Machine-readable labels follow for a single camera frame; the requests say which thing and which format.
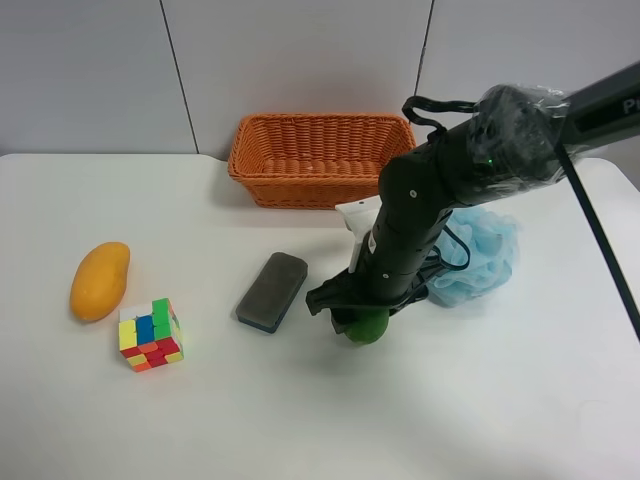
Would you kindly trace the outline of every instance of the lime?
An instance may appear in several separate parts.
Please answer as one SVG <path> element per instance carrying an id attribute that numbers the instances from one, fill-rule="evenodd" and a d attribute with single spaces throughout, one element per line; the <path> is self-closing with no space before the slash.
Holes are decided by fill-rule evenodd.
<path id="1" fill-rule="evenodd" d="M 389 325 L 389 310 L 358 310 L 354 312 L 357 317 L 350 324 L 344 334 L 349 340 L 358 345 L 369 345 L 378 340 Z"/>

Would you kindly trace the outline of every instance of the orange basket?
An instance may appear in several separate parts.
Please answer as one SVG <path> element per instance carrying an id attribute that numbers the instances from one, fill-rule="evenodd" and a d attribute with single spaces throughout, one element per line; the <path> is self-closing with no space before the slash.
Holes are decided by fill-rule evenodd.
<path id="1" fill-rule="evenodd" d="M 250 115 L 238 127 L 229 175 L 262 207 L 334 208 L 377 195 L 382 167 L 414 147 L 396 115 Z"/>

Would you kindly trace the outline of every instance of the table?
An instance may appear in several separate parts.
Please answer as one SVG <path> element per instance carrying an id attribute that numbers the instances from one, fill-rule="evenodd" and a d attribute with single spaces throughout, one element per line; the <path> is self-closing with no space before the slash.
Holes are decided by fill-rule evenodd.
<path id="1" fill-rule="evenodd" d="M 579 173 L 640 298 L 640 193 L 604 160 Z M 511 282 L 355 348 L 304 304 L 349 262 L 336 212 L 258 208 L 202 155 L 1 158 L 0 478 L 638 478 L 640 346 L 569 185 L 488 207 L 522 225 Z M 111 240 L 121 306 L 170 297 L 183 362 L 135 374 L 115 313 L 72 319 Z M 232 312 L 278 250 L 309 277 L 269 336 Z"/>

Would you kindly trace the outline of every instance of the yellow mango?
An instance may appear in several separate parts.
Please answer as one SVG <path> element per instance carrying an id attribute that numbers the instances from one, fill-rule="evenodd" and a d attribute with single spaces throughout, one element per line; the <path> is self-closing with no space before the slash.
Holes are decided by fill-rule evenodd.
<path id="1" fill-rule="evenodd" d="M 71 285 L 71 311 L 84 322 L 106 317 L 120 303 L 127 289 L 129 247 L 108 242 L 91 250 L 80 262 Z"/>

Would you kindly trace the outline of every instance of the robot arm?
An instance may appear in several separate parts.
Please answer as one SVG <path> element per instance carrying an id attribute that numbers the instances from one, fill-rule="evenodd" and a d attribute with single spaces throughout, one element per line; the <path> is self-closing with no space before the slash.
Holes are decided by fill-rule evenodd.
<path id="1" fill-rule="evenodd" d="M 473 108 L 475 115 L 447 131 L 438 122 L 418 117 L 414 107 L 462 112 Z M 431 252 L 454 208 L 556 183 L 568 169 L 575 174 L 565 149 L 575 153 L 640 134 L 640 63 L 566 98 L 498 85 L 475 107 L 412 97 L 403 111 L 435 131 L 427 143 L 383 168 L 378 183 L 382 205 L 353 259 L 355 267 L 307 295 L 313 315 L 331 309 L 336 333 L 357 321 L 358 312 L 386 309 L 393 315 L 426 297 L 426 281 L 445 270 L 441 262 L 431 260 Z M 577 175 L 569 175 L 569 180 L 577 188 Z M 594 233 L 603 248 L 595 229 Z M 635 309 L 630 293 L 629 298 Z"/>

